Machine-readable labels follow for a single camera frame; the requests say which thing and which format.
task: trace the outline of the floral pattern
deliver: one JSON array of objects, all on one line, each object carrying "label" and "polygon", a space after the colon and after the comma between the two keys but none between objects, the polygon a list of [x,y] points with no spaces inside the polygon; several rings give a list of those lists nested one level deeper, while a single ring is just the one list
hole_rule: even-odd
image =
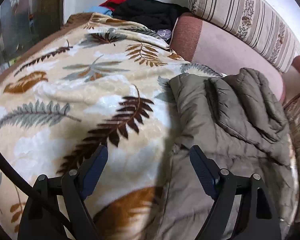
[{"label": "floral pattern", "polygon": [[285,31],[286,31],[286,27],[285,27],[284,23],[280,22],[278,38],[277,38],[277,41],[275,42],[273,51],[272,51],[272,53],[270,55],[270,58],[269,58],[269,62],[271,64],[274,64],[276,62],[278,56],[279,56],[279,53],[281,51],[281,47],[282,47],[282,44],[283,44]]},{"label": "floral pattern", "polygon": [[252,18],[254,15],[254,0],[245,0],[243,13],[242,13],[242,22],[239,26],[239,30],[236,34],[236,37],[240,40],[245,40],[248,35],[248,31],[252,25]]}]

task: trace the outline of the striped cushion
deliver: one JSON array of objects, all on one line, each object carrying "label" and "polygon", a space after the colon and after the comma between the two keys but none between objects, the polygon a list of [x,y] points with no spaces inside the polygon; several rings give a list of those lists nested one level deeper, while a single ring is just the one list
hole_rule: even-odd
[{"label": "striped cushion", "polygon": [[300,55],[300,43],[264,0],[189,0],[192,13],[230,32],[287,72]]}]

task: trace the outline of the sofa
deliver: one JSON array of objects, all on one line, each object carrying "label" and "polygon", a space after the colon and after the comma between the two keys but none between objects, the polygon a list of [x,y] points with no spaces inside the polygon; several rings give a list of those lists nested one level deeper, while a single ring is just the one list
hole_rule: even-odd
[{"label": "sofa", "polygon": [[175,25],[171,48],[185,60],[225,75],[237,74],[243,67],[260,71],[284,107],[298,167],[299,205],[292,227],[296,229],[300,227],[300,44],[264,0],[189,0],[189,8],[191,13],[184,13]]}]

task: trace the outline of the blanket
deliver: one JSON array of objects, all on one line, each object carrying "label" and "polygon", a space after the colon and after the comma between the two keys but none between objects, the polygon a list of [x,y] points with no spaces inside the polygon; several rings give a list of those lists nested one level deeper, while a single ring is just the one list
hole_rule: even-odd
[{"label": "blanket", "polygon": [[[141,24],[71,16],[0,76],[0,152],[33,185],[40,174],[60,176],[107,144],[108,162],[85,204],[102,239],[140,239],[158,209],[180,133],[168,82],[184,72],[219,76],[184,61]],[[12,239],[26,200],[0,171],[0,224]]]},{"label": "blanket", "polygon": [[[260,174],[280,216],[284,239],[297,203],[290,169],[293,151],[288,121],[267,79],[256,70],[241,69],[222,79],[184,73],[170,85],[182,132],[173,150],[165,202],[149,239],[195,239],[209,214],[213,200],[190,163],[193,145],[235,175]],[[224,239],[231,237],[239,205],[236,196]]]}]

